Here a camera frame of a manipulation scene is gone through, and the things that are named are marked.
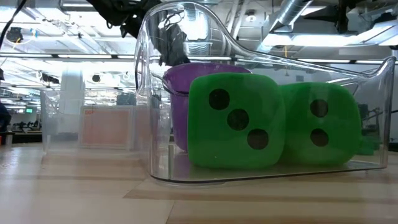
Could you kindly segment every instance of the purple cup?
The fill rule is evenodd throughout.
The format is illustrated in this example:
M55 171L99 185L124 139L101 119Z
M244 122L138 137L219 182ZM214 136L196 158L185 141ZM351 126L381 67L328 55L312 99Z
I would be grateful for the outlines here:
M245 68L234 65L221 63L186 63L168 69L164 75L164 80L173 91L188 93L194 79L223 72L251 73ZM174 141L180 149L187 151L188 97L171 94L171 110Z

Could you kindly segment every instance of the transparent plastic container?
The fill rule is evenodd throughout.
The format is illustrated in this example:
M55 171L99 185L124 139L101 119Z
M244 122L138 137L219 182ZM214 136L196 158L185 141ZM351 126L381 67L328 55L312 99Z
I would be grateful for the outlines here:
M202 184L387 166L394 57L358 73L253 52L190 1L147 13L136 57L142 112L134 148L158 180Z
M40 99L45 152L133 152L135 100L122 90L41 91Z

